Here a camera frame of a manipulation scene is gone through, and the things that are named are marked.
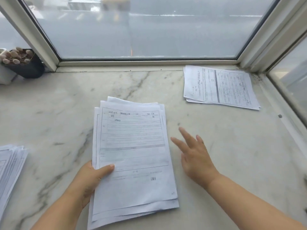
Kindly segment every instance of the forearm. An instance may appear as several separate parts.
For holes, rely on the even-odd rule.
[[[74,230],[80,213],[82,203],[78,197],[63,194],[40,217],[31,230]]]
[[[284,213],[220,175],[206,188],[240,230],[305,229]]]

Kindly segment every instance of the person's left hand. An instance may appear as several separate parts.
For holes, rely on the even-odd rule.
[[[84,208],[90,202],[91,194],[94,192],[101,179],[110,174],[114,170],[114,167],[115,166],[112,164],[95,170],[92,166],[92,161],[87,162],[80,168],[64,194],[80,198],[82,208]]]

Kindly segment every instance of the marble surface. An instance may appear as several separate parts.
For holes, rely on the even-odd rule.
[[[187,103],[182,71],[49,73],[0,86],[0,145],[29,150],[0,229],[29,229],[91,159],[94,107],[107,96],[165,104],[168,136],[178,126],[199,134],[218,170],[307,226],[307,191],[294,157],[297,145],[264,95],[253,87],[260,111]],[[110,224],[104,229],[237,229],[183,173],[170,150],[180,208]],[[76,229],[86,229],[88,207]]]

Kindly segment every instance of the plant pot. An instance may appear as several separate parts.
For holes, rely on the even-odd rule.
[[[0,55],[3,54],[5,51],[6,51],[5,48],[0,48]],[[14,73],[8,68],[5,68],[0,63],[0,84],[9,85],[15,76],[16,73]]]
[[[33,57],[27,64],[2,64],[6,68],[14,71],[24,78],[39,78],[43,75],[45,67],[36,53],[32,49]]]

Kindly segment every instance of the stack of paper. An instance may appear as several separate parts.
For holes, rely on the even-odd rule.
[[[95,108],[92,165],[115,164],[91,197],[88,230],[179,207],[164,105],[114,97]]]
[[[0,147],[0,220],[27,155],[23,146]]]
[[[187,65],[183,96],[188,102],[259,110],[248,73]]]

